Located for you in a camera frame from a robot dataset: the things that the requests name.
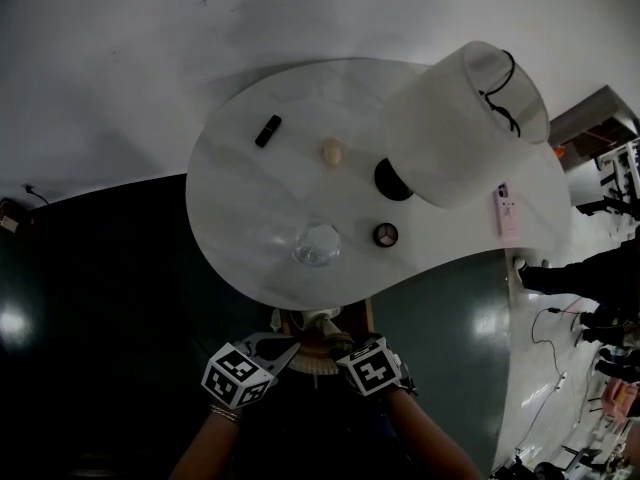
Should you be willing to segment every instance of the person's arm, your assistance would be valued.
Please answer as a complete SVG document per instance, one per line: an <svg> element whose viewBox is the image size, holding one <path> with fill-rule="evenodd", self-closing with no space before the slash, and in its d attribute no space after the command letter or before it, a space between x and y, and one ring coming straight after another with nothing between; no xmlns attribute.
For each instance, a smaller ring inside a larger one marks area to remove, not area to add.
<svg viewBox="0 0 640 480"><path fill-rule="evenodd" d="M381 395L389 421L413 461L436 478L482 478L471 458L420 409L405 390Z"/></svg>
<svg viewBox="0 0 640 480"><path fill-rule="evenodd" d="M237 423L212 412L176 464L169 480L226 478L227 466L239 432Z"/></svg>

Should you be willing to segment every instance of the white table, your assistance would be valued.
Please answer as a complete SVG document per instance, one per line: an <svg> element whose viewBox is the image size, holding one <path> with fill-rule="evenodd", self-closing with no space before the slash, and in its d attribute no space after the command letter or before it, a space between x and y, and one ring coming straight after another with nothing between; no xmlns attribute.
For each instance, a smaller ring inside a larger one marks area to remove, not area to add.
<svg viewBox="0 0 640 480"><path fill-rule="evenodd" d="M386 156L379 113L386 97L427 69L380 60L339 60L283 71L216 111L191 156L187 211L213 268L238 291L267 305L310 310L369 297L437 265L505 246L492 195L443 210L414 195L394 202L373 181ZM254 140L269 118L282 124L264 149ZM344 145L335 168L322 143ZM508 180L518 201L520 239L509 247L556 249L569 230L565 175L547 145ZM293 260L309 219L333 223L340 257L313 268ZM376 225L391 222L398 243L376 246Z"/></svg>

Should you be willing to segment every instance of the white lamp shade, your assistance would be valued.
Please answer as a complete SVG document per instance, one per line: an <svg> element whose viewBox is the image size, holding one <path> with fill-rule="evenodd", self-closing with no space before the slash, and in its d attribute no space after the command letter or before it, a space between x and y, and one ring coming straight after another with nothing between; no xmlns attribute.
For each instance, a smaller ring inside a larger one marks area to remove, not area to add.
<svg viewBox="0 0 640 480"><path fill-rule="evenodd" d="M549 136L549 117L540 93L502 50L473 41L429 68L390 96L383 112L389 161L406 185L443 208L491 193L508 180Z"/></svg>

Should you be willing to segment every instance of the black lamp base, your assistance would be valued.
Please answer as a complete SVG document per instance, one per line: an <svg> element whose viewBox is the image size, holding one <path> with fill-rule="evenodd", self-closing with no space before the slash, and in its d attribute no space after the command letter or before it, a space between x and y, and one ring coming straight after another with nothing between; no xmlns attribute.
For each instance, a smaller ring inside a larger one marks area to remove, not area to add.
<svg viewBox="0 0 640 480"><path fill-rule="evenodd" d="M382 160L373 175L376 187L383 196L393 201L405 201L413 195L413 191L407 187L391 167L388 158Z"/></svg>

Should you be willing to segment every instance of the bracelet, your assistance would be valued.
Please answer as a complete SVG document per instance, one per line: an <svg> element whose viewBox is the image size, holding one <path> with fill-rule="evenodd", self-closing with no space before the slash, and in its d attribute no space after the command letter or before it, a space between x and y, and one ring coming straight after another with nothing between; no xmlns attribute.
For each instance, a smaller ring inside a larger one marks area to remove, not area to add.
<svg viewBox="0 0 640 480"><path fill-rule="evenodd" d="M218 407L217 405L211 404L209 407L211 408L211 412L218 414L223 418L227 418L229 421L232 421L236 425L240 425L240 416L238 416L237 414L227 411L222 407Z"/></svg>

